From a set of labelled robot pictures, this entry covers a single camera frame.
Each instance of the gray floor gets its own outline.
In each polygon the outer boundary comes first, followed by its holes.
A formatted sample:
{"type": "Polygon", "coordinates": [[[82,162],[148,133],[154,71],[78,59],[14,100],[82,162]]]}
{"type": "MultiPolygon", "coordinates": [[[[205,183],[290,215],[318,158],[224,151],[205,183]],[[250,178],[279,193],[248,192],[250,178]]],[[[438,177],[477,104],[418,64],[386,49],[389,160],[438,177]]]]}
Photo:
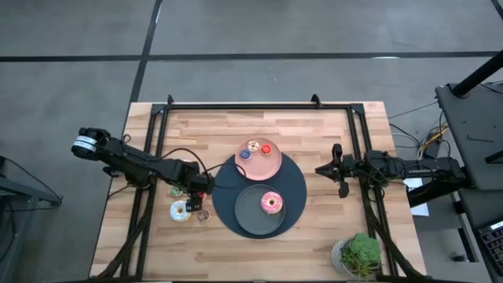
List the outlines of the gray floor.
{"type": "MultiPolygon", "coordinates": [[[[153,4],[0,0],[0,56],[139,55],[153,4]]],[[[495,51],[502,28],[490,0],[164,0],[151,53],[495,51]]],[[[435,101],[436,86],[459,81],[487,59],[149,62],[138,100],[306,101],[316,93],[325,101],[384,101],[392,116],[435,101]]],[[[0,154],[64,195],[58,210],[36,213],[16,282],[87,276],[110,180],[70,147],[80,127],[120,135],[137,68],[0,63],[0,154]]],[[[434,105],[392,122],[422,138],[439,114],[434,105]]],[[[395,137],[396,145],[409,143],[395,137]]],[[[419,232],[428,273],[487,281],[482,264],[449,260],[461,250],[456,236],[419,232]]]]}

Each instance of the wooden table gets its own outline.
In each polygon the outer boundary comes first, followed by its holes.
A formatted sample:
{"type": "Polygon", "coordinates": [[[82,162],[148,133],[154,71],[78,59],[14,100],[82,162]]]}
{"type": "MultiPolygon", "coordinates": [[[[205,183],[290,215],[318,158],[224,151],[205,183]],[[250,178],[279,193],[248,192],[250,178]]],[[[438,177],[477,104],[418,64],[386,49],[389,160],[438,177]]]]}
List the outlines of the wooden table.
{"type": "MultiPolygon", "coordinates": [[[[365,102],[364,105],[373,148],[394,155],[384,103],[365,102]]],[[[151,103],[131,105],[125,130],[125,134],[132,137],[129,145],[143,149],[150,108],[151,103]]],[[[344,154],[353,152],[345,111],[170,110],[163,153],[183,146],[193,150],[210,167],[224,162],[243,140],[257,135],[274,141],[304,174],[307,203],[299,221],[277,237],[248,239],[227,229],[216,215],[209,196],[204,202],[204,208],[211,213],[208,222],[200,223],[194,216],[188,222],[174,222],[170,218],[170,206],[185,197],[173,198],[171,187],[158,182],[144,280],[345,279],[332,268],[330,251],[338,240],[357,232],[366,233],[358,180],[348,180],[350,194],[340,199],[339,185],[314,173],[316,167],[332,159],[330,151],[334,143],[343,145],[344,154]]],[[[358,136],[364,153],[360,127],[358,136]]],[[[176,152],[171,157],[193,160],[184,152],[176,152]]],[[[114,180],[111,192],[125,184],[124,179],[114,180]]],[[[133,198],[134,189],[126,189],[108,201],[91,275],[101,272],[125,241],[133,198]]],[[[384,203],[391,237],[413,266],[425,274],[403,186],[391,184],[387,187],[384,203]]],[[[138,247],[133,250],[132,271],[137,253],[138,247]]]]}

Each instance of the keyboard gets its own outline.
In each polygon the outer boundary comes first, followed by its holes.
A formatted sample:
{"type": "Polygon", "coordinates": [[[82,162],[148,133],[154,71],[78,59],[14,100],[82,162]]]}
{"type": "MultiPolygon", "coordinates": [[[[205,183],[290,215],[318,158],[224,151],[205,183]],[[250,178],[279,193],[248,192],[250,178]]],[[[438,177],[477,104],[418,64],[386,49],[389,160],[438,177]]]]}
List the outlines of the keyboard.
{"type": "Polygon", "coordinates": [[[486,246],[496,272],[503,276],[503,221],[479,229],[479,235],[486,246]]]}

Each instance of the green plant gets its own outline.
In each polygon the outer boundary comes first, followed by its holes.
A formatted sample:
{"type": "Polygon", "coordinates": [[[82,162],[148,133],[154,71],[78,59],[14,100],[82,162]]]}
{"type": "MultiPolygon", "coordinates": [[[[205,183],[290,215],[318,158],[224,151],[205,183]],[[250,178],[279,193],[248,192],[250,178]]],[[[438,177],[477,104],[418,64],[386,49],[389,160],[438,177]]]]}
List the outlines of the green plant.
{"type": "Polygon", "coordinates": [[[342,248],[342,261],[352,274],[367,278],[379,269],[379,242],[366,234],[356,233],[342,248]]]}

